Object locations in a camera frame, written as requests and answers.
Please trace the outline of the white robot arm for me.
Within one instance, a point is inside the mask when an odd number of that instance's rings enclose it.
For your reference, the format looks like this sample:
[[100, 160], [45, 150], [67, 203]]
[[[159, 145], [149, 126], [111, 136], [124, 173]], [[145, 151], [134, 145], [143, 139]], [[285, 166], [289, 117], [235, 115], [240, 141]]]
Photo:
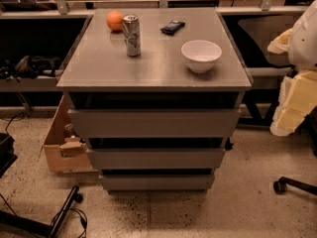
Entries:
[[271, 41], [270, 53], [288, 53], [297, 74], [286, 76], [280, 86], [278, 106], [270, 131], [275, 136], [293, 133], [317, 107], [317, 1], [314, 1], [293, 27]]

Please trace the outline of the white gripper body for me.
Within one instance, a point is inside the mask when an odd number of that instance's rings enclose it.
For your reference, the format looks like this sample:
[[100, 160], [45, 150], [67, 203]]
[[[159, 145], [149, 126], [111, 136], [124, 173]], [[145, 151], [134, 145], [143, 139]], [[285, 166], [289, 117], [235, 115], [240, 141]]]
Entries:
[[280, 86], [278, 106], [270, 125], [271, 133], [275, 136], [288, 136], [316, 107], [317, 72], [305, 71], [293, 78], [286, 76]]

